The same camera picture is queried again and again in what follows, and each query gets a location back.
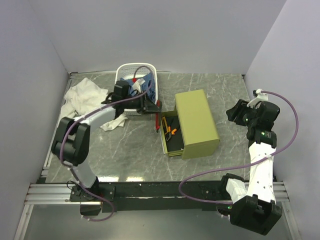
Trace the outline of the white cloth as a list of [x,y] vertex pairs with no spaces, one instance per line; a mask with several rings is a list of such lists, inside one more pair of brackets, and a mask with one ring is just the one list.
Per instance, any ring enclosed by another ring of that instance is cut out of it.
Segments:
[[[107,89],[100,88],[87,77],[80,83],[69,88],[64,99],[65,104],[61,107],[59,120],[64,117],[78,120],[96,109],[101,108],[103,102],[110,92]],[[83,122],[90,125],[92,131],[101,128],[104,131],[112,131],[116,127],[123,127],[127,119],[122,113],[117,118],[114,117],[113,109],[106,108]]]

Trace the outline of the olive green metal drawer box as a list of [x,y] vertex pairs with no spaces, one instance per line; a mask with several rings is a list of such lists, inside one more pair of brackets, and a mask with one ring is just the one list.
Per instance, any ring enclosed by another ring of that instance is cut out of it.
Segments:
[[211,156],[220,137],[204,90],[177,93],[175,110],[184,144],[182,159]]

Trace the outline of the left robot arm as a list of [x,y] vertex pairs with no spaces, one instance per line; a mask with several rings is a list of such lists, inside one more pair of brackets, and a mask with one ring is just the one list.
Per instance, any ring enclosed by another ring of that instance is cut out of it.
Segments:
[[88,201],[102,199],[100,182],[87,161],[92,131],[115,120],[127,109],[136,110],[142,115],[155,114],[156,128],[160,128],[162,102],[149,97],[152,85],[147,84],[142,92],[130,92],[130,88],[128,82],[117,81],[113,92],[101,106],[78,118],[62,118],[55,132],[51,152],[72,173],[76,184],[82,188],[82,196]]

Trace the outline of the orange handled pliers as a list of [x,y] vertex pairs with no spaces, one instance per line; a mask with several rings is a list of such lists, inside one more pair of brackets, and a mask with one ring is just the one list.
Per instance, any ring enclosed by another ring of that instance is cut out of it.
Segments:
[[176,127],[172,127],[174,119],[172,118],[169,125],[167,125],[166,127],[166,133],[165,133],[165,141],[168,142],[172,136],[174,136],[177,132],[177,128]]

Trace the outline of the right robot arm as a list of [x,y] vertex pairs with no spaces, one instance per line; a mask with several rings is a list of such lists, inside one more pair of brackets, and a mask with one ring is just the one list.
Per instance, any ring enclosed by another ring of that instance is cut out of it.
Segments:
[[251,104],[243,99],[226,111],[229,121],[247,127],[252,165],[248,184],[242,177],[227,173],[218,188],[219,195],[232,200],[229,211],[232,225],[263,236],[282,216],[274,195],[272,156],[277,147],[277,135],[272,128],[279,113],[280,108],[269,101]]

